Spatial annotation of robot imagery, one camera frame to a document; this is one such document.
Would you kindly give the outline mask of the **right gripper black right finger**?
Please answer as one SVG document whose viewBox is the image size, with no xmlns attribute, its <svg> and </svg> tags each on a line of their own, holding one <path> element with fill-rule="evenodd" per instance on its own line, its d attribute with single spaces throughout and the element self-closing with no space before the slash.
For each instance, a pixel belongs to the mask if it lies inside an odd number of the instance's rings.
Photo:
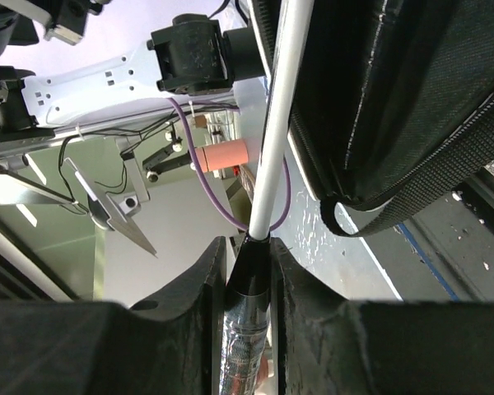
<svg viewBox="0 0 494 395">
<path fill-rule="evenodd" d="M 270 247 L 280 394 L 494 394 L 494 303 L 348 300 Z"/>
</svg>

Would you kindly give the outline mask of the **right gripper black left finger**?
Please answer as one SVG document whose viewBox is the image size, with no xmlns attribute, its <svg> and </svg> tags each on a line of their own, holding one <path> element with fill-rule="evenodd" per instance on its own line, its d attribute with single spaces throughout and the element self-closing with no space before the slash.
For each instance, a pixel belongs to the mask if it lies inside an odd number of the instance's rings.
<svg viewBox="0 0 494 395">
<path fill-rule="evenodd" d="M 0 302 L 0 394 L 216 394 L 226 240 L 126 308 Z"/>
</svg>

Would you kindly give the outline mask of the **black handled badminton racket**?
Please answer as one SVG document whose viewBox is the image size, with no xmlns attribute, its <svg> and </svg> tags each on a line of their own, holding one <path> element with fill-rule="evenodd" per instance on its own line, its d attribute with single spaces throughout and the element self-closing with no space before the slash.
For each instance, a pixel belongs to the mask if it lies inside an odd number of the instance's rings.
<svg viewBox="0 0 494 395">
<path fill-rule="evenodd" d="M 313 9 L 311 1 L 281 3 L 249 229 L 226 285 L 220 394 L 253 393 L 259 372 L 271 299 L 271 216 Z"/>
</svg>

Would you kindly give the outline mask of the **black racket cover bag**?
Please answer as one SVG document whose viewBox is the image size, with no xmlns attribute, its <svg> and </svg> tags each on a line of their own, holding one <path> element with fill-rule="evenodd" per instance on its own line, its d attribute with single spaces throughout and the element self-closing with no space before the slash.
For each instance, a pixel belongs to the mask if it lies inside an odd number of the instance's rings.
<svg viewBox="0 0 494 395">
<path fill-rule="evenodd" d="M 323 223 L 405 221 L 494 160 L 494 1 L 317 1 L 291 142 Z"/>
</svg>

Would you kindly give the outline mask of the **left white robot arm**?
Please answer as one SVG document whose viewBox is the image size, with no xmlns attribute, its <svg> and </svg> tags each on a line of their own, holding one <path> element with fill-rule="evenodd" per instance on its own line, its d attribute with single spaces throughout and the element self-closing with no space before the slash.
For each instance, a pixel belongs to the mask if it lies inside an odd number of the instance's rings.
<svg viewBox="0 0 494 395">
<path fill-rule="evenodd" d="M 0 56 L 6 47 L 47 40 L 75 45 L 102 1 L 0 1 Z M 251 26 L 222 31 L 217 20 L 182 14 L 134 50 L 54 77 L 0 64 L 0 145 L 44 141 L 57 128 L 112 106 L 172 95 L 214 95 L 261 77 Z"/>
</svg>

